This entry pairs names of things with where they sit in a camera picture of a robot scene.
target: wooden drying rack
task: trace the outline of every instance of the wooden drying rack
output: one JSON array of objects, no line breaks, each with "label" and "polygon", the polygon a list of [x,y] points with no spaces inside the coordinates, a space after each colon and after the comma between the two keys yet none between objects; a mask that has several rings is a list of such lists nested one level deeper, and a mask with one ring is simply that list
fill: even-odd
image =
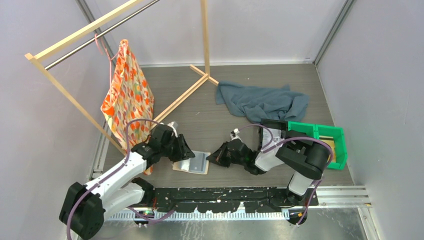
[{"label": "wooden drying rack", "polygon": [[[154,3],[158,2],[159,0],[155,0],[148,5],[145,6],[145,8],[150,7]],[[114,10],[110,11],[109,13],[106,13],[105,15],[101,16],[97,20],[93,21],[92,23],[88,24],[87,26],[81,28],[80,30],[72,33],[71,35],[65,37],[64,39],[60,40],[56,44],[48,47],[47,49],[41,51],[40,53],[36,54],[35,56],[31,53],[25,54],[25,57],[41,72],[43,73],[48,80],[115,146],[117,147],[122,154],[126,154],[126,151],[122,149],[122,147],[106,132],[106,130],[96,122],[96,120],[85,110],[83,106],[56,80],[56,78],[50,74],[48,71],[51,66],[44,67],[42,62],[46,60],[49,57],[52,57],[54,54],[58,53],[59,51],[65,49],[70,44],[76,42],[77,40],[81,39],[85,35],[88,35],[92,33],[94,30],[98,29],[99,27],[103,26],[104,24],[108,23],[112,19],[116,18],[120,14],[128,11],[129,9],[135,7],[137,4],[143,2],[143,0],[129,0],[126,3],[122,4],[121,6],[115,8]],[[207,0],[200,0],[200,9],[201,9],[201,22],[202,22],[202,28],[203,28],[203,54],[204,54],[204,69],[205,72],[200,70],[194,65],[190,65],[190,69],[201,75],[201,78],[197,80],[190,88],[188,88],[181,96],[179,96],[171,105],[169,105],[163,112],[161,112],[154,120],[157,122],[162,122],[164,118],[166,118],[176,107],[178,107],[184,100],[186,100],[194,91],[196,91],[204,82],[209,80],[211,83],[218,85],[218,81],[213,79],[211,77],[211,68],[210,68],[210,61],[209,61],[209,31],[208,31],[208,9],[207,9]],[[121,21],[120,24],[123,22],[126,22],[131,17],[127,17],[124,21]],[[110,32],[115,27],[110,27],[107,32]],[[94,38],[88,42],[85,43],[85,45],[81,47],[81,49],[88,44],[92,43],[94,41]],[[64,56],[62,58],[59,58],[55,64],[51,64],[53,67],[66,59],[67,57],[70,57],[75,52],[79,51],[80,49],[75,49],[73,52],[68,53],[68,56]]]}]

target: white label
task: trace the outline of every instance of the white label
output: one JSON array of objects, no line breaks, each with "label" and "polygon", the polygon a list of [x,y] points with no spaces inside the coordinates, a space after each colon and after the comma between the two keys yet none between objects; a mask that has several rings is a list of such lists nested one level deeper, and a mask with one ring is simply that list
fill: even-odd
[{"label": "white label", "polygon": [[273,143],[268,145],[266,148],[263,148],[263,146],[267,145],[271,141],[270,133],[266,129],[263,129],[263,131],[262,131],[263,132],[263,134],[262,134],[262,148],[263,148],[263,150],[274,146],[281,139],[281,130],[280,129],[269,128],[269,130],[271,131],[272,136],[273,136],[273,139],[272,139]]}]

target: white wall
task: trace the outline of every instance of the white wall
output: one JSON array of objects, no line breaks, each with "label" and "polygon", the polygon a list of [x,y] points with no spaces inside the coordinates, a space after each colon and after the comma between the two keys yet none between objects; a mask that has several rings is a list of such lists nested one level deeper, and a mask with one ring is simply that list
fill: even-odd
[{"label": "white wall", "polygon": [[383,239],[422,239],[424,1],[358,0],[318,66]]},{"label": "white wall", "polygon": [[[87,180],[100,133],[24,54],[37,54],[87,22],[73,0],[0,1],[0,22],[0,239],[64,239],[65,194]],[[51,73],[101,122],[108,69],[91,45]]]},{"label": "white wall", "polygon": [[[124,2],[87,1],[96,18]],[[209,0],[210,61],[312,62],[344,2]],[[121,39],[143,65],[203,63],[200,0],[161,0],[109,33],[114,48]]]}]

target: black mounting plate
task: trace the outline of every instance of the black mounting plate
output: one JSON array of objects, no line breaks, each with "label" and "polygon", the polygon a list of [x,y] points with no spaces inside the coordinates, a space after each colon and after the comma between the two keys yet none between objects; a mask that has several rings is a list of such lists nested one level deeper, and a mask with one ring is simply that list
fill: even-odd
[{"label": "black mounting plate", "polygon": [[[305,199],[308,199],[313,188],[308,188]],[[310,206],[317,206],[318,198],[312,198]],[[155,207],[159,212],[171,209],[179,213],[192,213],[196,208],[200,213],[235,212],[241,202],[246,213],[275,213],[281,208],[294,207],[286,199],[286,188],[283,187],[159,187],[155,188]],[[136,204],[132,207],[153,207],[154,200],[147,205]],[[304,206],[305,200],[298,206]]]}]

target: metal floor panel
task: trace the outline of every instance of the metal floor panel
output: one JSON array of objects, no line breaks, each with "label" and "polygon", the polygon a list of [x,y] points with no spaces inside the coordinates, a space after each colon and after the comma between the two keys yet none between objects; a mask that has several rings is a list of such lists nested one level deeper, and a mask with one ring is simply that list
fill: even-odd
[{"label": "metal floor panel", "polygon": [[[228,65],[210,68],[211,75],[218,81],[275,88],[290,84],[293,91],[310,96],[303,122],[333,124],[320,79],[313,64]],[[145,67],[143,71],[154,94],[155,115],[161,113],[200,78],[188,66]],[[205,82],[164,120],[165,123],[170,121],[178,123],[177,131],[184,134],[192,150],[213,153],[224,141],[229,140],[230,131],[249,124],[245,117],[231,115],[225,105],[216,105],[216,88],[212,83]],[[258,146],[259,135],[256,128],[243,130],[240,137],[247,146],[251,148]],[[108,170],[122,158],[123,155],[110,145],[107,149],[104,170]],[[152,175],[141,174],[140,177],[157,188],[286,186],[294,172],[293,169],[282,164],[266,174],[255,176],[240,165],[233,164],[226,168],[210,164],[207,175],[190,174],[172,170],[171,162],[165,158],[153,167]],[[347,166],[344,170],[327,169],[324,175],[323,186],[353,184]]]}]

